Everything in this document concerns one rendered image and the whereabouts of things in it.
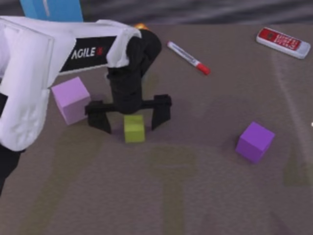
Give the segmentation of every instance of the pink cube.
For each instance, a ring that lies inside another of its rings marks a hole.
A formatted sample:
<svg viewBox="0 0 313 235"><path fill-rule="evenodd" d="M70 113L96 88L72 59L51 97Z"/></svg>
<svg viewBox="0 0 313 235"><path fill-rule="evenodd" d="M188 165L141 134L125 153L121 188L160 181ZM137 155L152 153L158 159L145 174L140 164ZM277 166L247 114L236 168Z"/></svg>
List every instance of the pink cube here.
<svg viewBox="0 0 313 235"><path fill-rule="evenodd" d="M91 101L90 94L79 77L51 88L57 106L67 125L85 119L85 106Z"/></svg>

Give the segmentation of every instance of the block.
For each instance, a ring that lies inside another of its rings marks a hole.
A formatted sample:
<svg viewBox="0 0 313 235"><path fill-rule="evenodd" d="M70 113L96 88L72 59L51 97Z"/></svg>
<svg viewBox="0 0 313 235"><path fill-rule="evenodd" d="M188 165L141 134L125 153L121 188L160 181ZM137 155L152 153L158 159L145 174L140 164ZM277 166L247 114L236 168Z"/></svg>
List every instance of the block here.
<svg viewBox="0 0 313 235"><path fill-rule="evenodd" d="M26 17L55 22L83 22L80 0L20 0Z"/></svg>
<svg viewBox="0 0 313 235"><path fill-rule="evenodd" d="M145 141L145 124L142 115L124 116L124 134L126 143Z"/></svg>
<svg viewBox="0 0 313 235"><path fill-rule="evenodd" d="M85 106L91 101L90 94L79 77L51 88L57 106L67 125L85 119Z"/></svg>
<svg viewBox="0 0 313 235"><path fill-rule="evenodd" d="M258 163L269 148L274 137L275 134L273 132L256 122L252 122L240 136L236 152L251 162Z"/></svg>

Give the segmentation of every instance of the blue box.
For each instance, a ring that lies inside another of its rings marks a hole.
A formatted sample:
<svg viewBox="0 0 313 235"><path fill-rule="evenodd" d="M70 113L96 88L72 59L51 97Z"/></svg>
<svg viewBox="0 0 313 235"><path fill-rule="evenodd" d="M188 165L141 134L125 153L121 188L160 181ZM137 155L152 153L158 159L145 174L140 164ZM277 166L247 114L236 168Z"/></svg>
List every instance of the blue box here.
<svg viewBox="0 0 313 235"><path fill-rule="evenodd" d="M55 22L83 22L80 0L20 0L26 17Z"/></svg>

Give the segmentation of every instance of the marker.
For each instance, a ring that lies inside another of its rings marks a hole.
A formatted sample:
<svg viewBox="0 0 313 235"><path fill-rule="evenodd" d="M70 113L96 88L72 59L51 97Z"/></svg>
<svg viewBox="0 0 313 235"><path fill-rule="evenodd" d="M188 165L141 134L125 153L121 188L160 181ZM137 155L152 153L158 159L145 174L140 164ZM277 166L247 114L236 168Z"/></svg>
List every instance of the marker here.
<svg viewBox="0 0 313 235"><path fill-rule="evenodd" d="M205 75L208 75L211 73L211 70L202 64L200 61L196 60L193 56L188 54L186 51L181 49L179 46L177 46L175 43L168 41L167 47L174 52L176 52L178 55L180 55L182 58L184 58L186 61L188 61L190 64L192 64L194 67L196 67L198 70L203 72Z"/></svg>

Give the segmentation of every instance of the table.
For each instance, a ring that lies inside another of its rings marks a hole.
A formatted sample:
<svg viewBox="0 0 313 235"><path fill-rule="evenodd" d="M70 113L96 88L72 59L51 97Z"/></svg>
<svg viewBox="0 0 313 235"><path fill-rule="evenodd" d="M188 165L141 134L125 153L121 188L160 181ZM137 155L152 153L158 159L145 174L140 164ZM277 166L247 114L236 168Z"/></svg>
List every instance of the table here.
<svg viewBox="0 0 313 235"><path fill-rule="evenodd" d="M108 116L111 136L86 120L66 126L51 96L43 132L6 182L0 234L313 234L313 54L255 43L260 26L149 27L211 75L164 48L143 89L146 99L171 95L172 119L147 127L141 144L124 143L121 114ZM313 42L312 25L270 27ZM110 101L104 73L78 75ZM149 126L151 111L141 112ZM276 134L256 165L234 151L252 121Z"/></svg>

